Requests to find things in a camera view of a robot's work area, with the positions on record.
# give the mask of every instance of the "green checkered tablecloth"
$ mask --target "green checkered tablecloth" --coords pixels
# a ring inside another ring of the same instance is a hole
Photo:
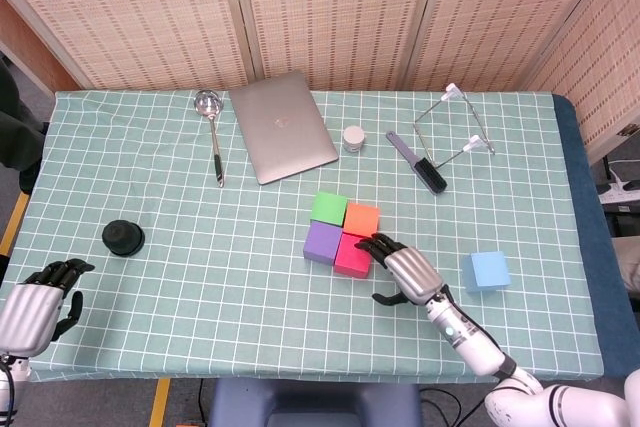
[[[342,130],[367,134],[359,154],[259,186],[225,93],[219,189],[209,123],[193,91],[60,93],[44,163],[17,239],[4,298],[55,260],[96,270],[78,288],[78,326],[34,359],[40,380],[78,377],[246,375],[400,381],[473,381],[423,308],[383,307],[396,292],[379,265],[367,280],[302,257],[319,190],[380,208],[380,230],[415,245],[461,306],[540,378],[592,378],[602,359],[553,101],[548,94],[472,94],[496,155],[474,152],[441,169],[433,196],[385,139],[414,150],[412,121],[440,94],[314,92],[340,147]],[[425,122],[443,160],[477,131],[456,103]],[[101,241],[114,219],[146,233],[134,257]],[[501,250],[511,285],[471,295],[463,255]]]

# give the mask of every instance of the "green cube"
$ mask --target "green cube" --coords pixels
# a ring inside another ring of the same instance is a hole
[[[313,199],[311,220],[342,227],[344,214],[347,211],[347,202],[348,199],[343,195],[318,192],[316,198]]]

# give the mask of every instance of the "laptop lid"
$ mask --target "laptop lid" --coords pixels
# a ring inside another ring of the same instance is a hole
[[[259,184],[338,159],[302,72],[261,80],[229,95]]]

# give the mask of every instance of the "purple cube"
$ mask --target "purple cube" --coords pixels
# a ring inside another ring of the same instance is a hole
[[[304,258],[333,265],[340,245],[341,235],[341,227],[312,220],[307,240],[302,249]]]

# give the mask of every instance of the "light blue cube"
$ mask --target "light blue cube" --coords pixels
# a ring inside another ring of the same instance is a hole
[[[462,261],[462,279],[467,292],[499,290],[511,283],[507,259],[502,252],[477,252]]]

